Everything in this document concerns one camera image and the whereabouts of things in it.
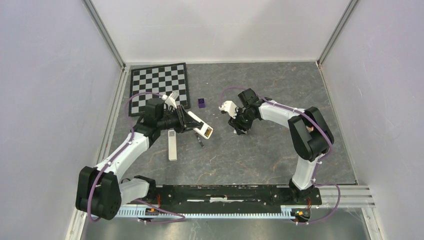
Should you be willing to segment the red white remote control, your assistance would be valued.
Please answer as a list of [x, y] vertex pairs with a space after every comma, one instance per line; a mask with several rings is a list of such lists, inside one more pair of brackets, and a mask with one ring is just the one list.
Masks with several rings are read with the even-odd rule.
[[200, 126], [195, 127], [193, 130], [198, 133], [200, 136], [202, 136], [204, 139], [209, 139], [211, 135], [213, 134], [214, 129], [207, 124], [205, 121], [203, 121], [201, 118], [199, 118], [196, 114], [194, 114], [192, 111], [187, 112], [190, 117], [192, 117], [195, 121], [200, 123]]

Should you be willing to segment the long white remote control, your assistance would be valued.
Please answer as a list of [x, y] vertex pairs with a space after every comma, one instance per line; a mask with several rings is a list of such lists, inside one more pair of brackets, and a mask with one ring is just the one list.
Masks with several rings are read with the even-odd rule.
[[172, 129], [168, 131], [168, 160], [173, 162], [177, 159], [178, 155], [176, 131]]

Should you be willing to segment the white battery cover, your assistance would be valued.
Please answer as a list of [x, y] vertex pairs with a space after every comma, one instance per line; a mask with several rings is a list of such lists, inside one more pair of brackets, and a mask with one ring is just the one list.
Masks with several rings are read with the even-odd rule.
[[234, 130], [234, 133], [237, 134], [237, 135], [246, 135], [247, 134], [246, 131], [239, 130], [239, 129], [235, 129]]

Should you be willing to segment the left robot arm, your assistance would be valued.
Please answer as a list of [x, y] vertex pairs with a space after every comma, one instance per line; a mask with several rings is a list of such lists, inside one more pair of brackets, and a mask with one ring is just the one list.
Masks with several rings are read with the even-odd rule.
[[204, 139], [209, 139], [213, 133], [210, 125], [177, 105], [172, 97], [164, 95], [149, 99], [144, 113], [130, 129], [124, 142], [96, 166], [85, 166], [80, 171], [75, 208], [90, 217], [111, 220], [125, 204], [136, 200], [153, 203], [157, 198], [155, 180], [142, 176], [127, 182], [121, 182], [121, 179], [165, 130], [176, 133], [195, 131]]

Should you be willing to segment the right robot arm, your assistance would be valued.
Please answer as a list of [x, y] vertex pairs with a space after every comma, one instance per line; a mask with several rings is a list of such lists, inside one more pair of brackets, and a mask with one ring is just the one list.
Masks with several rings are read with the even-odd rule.
[[271, 121], [289, 129], [298, 155], [294, 175], [289, 180], [289, 199], [302, 204], [309, 198], [321, 159], [333, 150], [334, 137], [317, 107], [295, 108], [280, 104], [269, 97], [257, 95], [251, 88], [238, 94], [242, 105], [223, 101], [219, 110], [230, 116], [228, 124], [237, 135], [251, 129], [254, 120]]

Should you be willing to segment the purple cube block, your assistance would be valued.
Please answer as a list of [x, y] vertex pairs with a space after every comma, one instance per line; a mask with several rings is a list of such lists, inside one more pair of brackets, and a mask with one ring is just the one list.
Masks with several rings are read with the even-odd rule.
[[205, 103], [205, 99], [204, 98], [199, 98], [197, 101], [198, 101], [198, 107], [200, 109], [203, 109], [203, 108], [206, 107], [206, 103]]

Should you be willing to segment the black white chessboard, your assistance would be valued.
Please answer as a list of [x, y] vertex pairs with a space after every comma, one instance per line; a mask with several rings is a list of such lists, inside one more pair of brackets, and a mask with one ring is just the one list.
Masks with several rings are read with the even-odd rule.
[[147, 100], [157, 98], [160, 95], [170, 95], [178, 92], [176, 104], [189, 109], [191, 99], [189, 93], [189, 78], [187, 65], [184, 62], [167, 65], [157, 65], [132, 69], [130, 71], [129, 96], [145, 92], [134, 97], [128, 106], [128, 115], [135, 117], [141, 115]]

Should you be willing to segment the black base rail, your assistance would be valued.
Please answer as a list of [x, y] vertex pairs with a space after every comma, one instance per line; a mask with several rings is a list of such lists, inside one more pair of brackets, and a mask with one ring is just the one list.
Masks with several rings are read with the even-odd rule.
[[288, 185], [162, 185], [143, 200], [178, 214], [271, 214], [282, 206], [321, 205], [318, 188], [298, 193]]

